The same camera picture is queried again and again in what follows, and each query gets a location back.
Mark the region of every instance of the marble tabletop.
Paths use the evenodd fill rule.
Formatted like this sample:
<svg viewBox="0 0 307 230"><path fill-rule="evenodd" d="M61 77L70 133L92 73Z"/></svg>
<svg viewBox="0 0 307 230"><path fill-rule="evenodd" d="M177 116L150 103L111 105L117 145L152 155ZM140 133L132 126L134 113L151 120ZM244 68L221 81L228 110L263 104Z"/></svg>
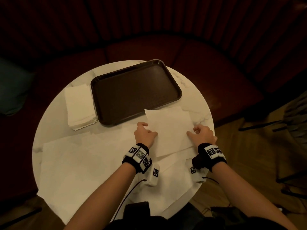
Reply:
<svg viewBox="0 0 307 230"><path fill-rule="evenodd" d="M69 83L69 86L77 86L82 84L90 85L92 79L96 76L113 72L119 69L123 69L132 65L142 63L144 61L140 60L128 60L119 61L110 64L105 64L94 68L81 76L77 77L74 81ZM184 111L189 111L191 119L196 124L203 124L209 126L214 132L213 119L211 116L210 109L206 103L204 97L201 95L199 90L194 86L190 80L185 76L169 68L170 73L174 77L175 81L182 90L182 97L180 100L173 103L167 104L164 107L173 107L180 105ZM129 120L126 123L136 124L139 121L145 122L147 120L146 116L140 116L135 119ZM121 124L114 127L104 127L99 122L84 127L78 131L73 131L67 125L67 109L64 97L64 90L62 90L51 102L51 104L46 109L40 123L37 127L36 134L33 142L33 152L32 152L32 165L33 173L35 177L36 184L39 188L40 184L40 165L42 159L42 146L52 140L60 139L66 136L77 135L90 131L93 134L99 134L102 132L112 131L117 128L121 128ZM180 199L175 201L170 205L161 216L169 218L177 213L184 205L189 202L189 200L194 196L194 194L199 189L200 185L191 187Z"/></svg>

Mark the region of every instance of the wristband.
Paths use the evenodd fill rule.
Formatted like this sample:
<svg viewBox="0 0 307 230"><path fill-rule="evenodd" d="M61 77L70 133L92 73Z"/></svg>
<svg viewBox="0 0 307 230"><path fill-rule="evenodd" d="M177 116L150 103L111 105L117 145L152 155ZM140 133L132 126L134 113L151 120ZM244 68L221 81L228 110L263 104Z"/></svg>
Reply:
<svg viewBox="0 0 307 230"><path fill-rule="evenodd" d="M212 167L218 162L227 163L219 147L210 143L200 144L198 146L198 155L192 159L192 164L196 169L207 168L210 172L212 172Z"/></svg>
<svg viewBox="0 0 307 230"><path fill-rule="evenodd" d="M142 143L137 143L124 156L122 163L125 162L131 164L136 173L144 174L152 164L148 147Z"/></svg>

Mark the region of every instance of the floor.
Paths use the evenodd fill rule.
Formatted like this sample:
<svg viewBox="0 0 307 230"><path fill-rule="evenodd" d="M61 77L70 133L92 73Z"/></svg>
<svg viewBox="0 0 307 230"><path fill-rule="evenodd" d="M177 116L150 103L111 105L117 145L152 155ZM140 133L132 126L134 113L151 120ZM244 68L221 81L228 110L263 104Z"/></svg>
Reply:
<svg viewBox="0 0 307 230"><path fill-rule="evenodd" d="M266 122L282 119L284 108L271 113ZM307 206L307 201L282 194L280 192L282 185L276 183L275 179L277 168L279 168L279 177L306 169L307 154L294 142L287 131L273 133L271 130L277 126L239 132L238 128L242 122L243 119L240 119L215 129L216 136L219 138L217 145L225 154L228 164L274 204L282 205L291 212L302 213L288 214L288 217L299 230L306 229L307 210L304 205ZM307 187L306 180L297 179L291 183ZM305 192L298 188L291 188L291 190ZM211 206L229 205L219 185L210 180L201 186L190 202L205 216L211 216L208 209ZM64 228L61 220L41 198L33 198L23 205L24 208L29 206L41 206L43 211L6 229L60 230Z"/></svg>

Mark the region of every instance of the hand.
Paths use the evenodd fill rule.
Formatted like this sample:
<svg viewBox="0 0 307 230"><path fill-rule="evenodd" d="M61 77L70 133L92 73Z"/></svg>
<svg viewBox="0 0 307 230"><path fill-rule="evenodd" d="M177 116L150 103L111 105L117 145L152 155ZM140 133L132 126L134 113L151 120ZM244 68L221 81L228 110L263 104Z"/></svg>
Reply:
<svg viewBox="0 0 307 230"><path fill-rule="evenodd" d="M215 145L217 137L213 136L213 131L210 130L208 126L200 124L195 126L193 130L196 134L187 131L187 135L188 137L190 137L196 147L198 147L198 145L200 145L201 143L210 143L212 145Z"/></svg>
<svg viewBox="0 0 307 230"><path fill-rule="evenodd" d="M138 127L134 132L136 143L142 143L150 148L154 142L154 139L158 135L158 133L152 132L150 130L146 130L145 127L148 126L148 123L138 122Z"/></svg>

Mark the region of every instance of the brown plastic tray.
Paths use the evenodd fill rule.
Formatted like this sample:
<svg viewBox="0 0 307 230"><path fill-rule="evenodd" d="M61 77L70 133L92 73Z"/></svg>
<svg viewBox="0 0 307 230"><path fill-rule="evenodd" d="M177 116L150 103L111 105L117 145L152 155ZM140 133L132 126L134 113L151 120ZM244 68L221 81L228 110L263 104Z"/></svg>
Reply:
<svg viewBox="0 0 307 230"><path fill-rule="evenodd" d="M150 60L91 81L97 117L103 125L116 125L179 100L182 91L160 60Z"/></svg>

